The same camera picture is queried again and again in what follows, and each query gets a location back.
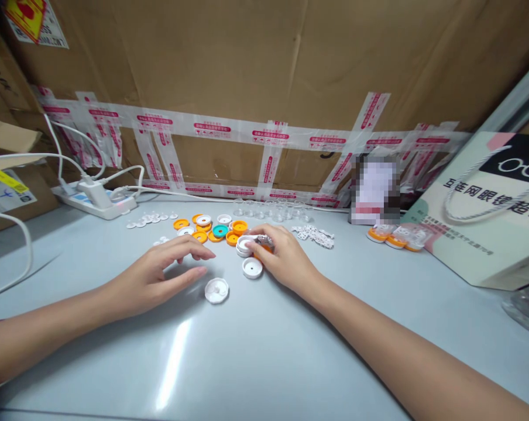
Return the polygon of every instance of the white lid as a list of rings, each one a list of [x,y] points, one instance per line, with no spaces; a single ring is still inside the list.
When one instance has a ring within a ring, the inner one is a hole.
[[[218,222],[223,225],[227,225],[231,222],[231,216],[229,216],[227,213],[224,213],[223,215],[218,216]]]
[[[228,296],[229,285],[222,278],[214,278],[208,281],[204,288],[204,296],[212,304],[219,304]]]
[[[259,259],[254,257],[249,257],[243,260],[241,267],[243,268],[243,275],[249,279],[256,279],[263,272],[263,264]]]
[[[212,222],[212,217],[210,215],[200,215],[196,218],[196,225],[206,226]]]
[[[183,227],[179,231],[177,231],[177,237],[181,235],[192,235],[194,233],[194,228],[191,226]]]
[[[239,249],[239,247],[235,247],[235,251],[237,252],[237,255],[238,255],[239,257],[251,257],[251,254],[253,254],[253,253],[251,253],[250,251],[248,251],[248,252],[243,252],[243,251],[241,251],[241,250]]]
[[[250,253],[251,250],[247,247],[247,243],[254,241],[254,236],[243,235],[237,239],[237,249],[242,253]]]

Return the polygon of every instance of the box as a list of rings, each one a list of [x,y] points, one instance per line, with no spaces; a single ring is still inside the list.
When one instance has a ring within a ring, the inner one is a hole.
[[[0,154],[28,152],[39,137],[39,132],[0,122]],[[57,208],[58,202],[50,187],[38,167],[33,164],[39,159],[40,157],[6,157],[0,160],[0,170],[29,188],[26,192],[17,193],[0,182],[1,213],[27,220]],[[0,230],[12,225],[14,223],[10,220],[0,218]]]
[[[0,21],[46,112],[203,195],[337,206],[374,129],[409,159],[397,132],[470,131],[529,68],[529,0],[46,3],[38,44]]]
[[[484,157],[477,171],[459,179]],[[529,284],[529,194],[502,210],[471,216],[528,189],[529,134],[480,132],[401,222],[431,229],[435,235],[425,248],[471,285],[512,291]]]

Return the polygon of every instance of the white table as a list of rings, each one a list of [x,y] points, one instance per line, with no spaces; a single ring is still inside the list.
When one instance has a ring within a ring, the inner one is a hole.
[[[232,206],[158,197],[113,221],[65,206],[28,221],[34,267],[49,263],[0,295],[0,319],[118,275],[159,237],[175,235],[171,220],[131,230],[127,221],[171,210],[215,218]],[[367,227],[351,226],[346,214],[315,211],[314,218],[335,234],[333,250],[301,243],[323,274],[529,403],[529,332],[501,309],[505,294],[471,287],[425,251],[369,241]],[[245,278],[242,259],[225,241],[206,245],[217,258],[204,262],[203,280],[147,314],[72,342],[5,385],[0,419],[408,419],[305,302],[268,274]],[[0,285],[22,271],[25,253],[20,229],[0,232]],[[171,273],[193,264],[185,259]],[[214,277],[231,289],[222,305],[204,299]]]

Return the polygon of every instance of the finger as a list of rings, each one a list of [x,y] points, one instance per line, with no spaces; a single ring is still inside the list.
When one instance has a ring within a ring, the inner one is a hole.
[[[165,302],[179,291],[198,281],[206,272],[207,269],[203,266],[195,267],[176,278],[152,286],[155,288],[156,294],[163,299],[162,302]]]
[[[275,239],[278,239],[279,235],[281,235],[279,228],[280,226],[272,226],[270,224],[257,225],[250,231],[250,234],[266,234],[272,239],[272,242],[274,243]]]
[[[252,251],[266,267],[274,263],[274,259],[278,258],[254,241],[247,243],[247,248]]]

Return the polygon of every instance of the orange plastic cap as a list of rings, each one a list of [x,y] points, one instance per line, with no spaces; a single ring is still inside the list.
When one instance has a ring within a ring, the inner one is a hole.
[[[405,245],[407,244],[397,240],[394,236],[389,236],[388,238],[386,238],[386,241],[399,248],[405,247]]]
[[[225,235],[225,241],[227,241],[227,243],[232,247],[237,245],[238,239],[239,236],[234,231],[230,231]]]
[[[196,231],[195,233],[193,233],[193,237],[200,241],[202,244],[204,244],[206,240],[208,240],[208,236],[204,231]]]
[[[247,225],[245,221],[233,221],[232,228],[234,233],[236,233],[238,236],[242,236],[245,234],[245,231],[248,230],[249,225]]]
[[[176,230],[180,230],[181,228],[185,228],[186,226],[189,226],[190,222],[188,219],[177,219],[175,222],[173,222],[173,228]]]
[[[224,238],[225,237],[217,238],[212,231],[208,232],[208,240],[210,240],[213,243],[219,243]]]
[[[200,225],[196,225],[196,231],[204,231],[204,232],[208,232],[212,229],[212,224],[208,224],[208,225],[205,225],[203,227],[201,227]]]

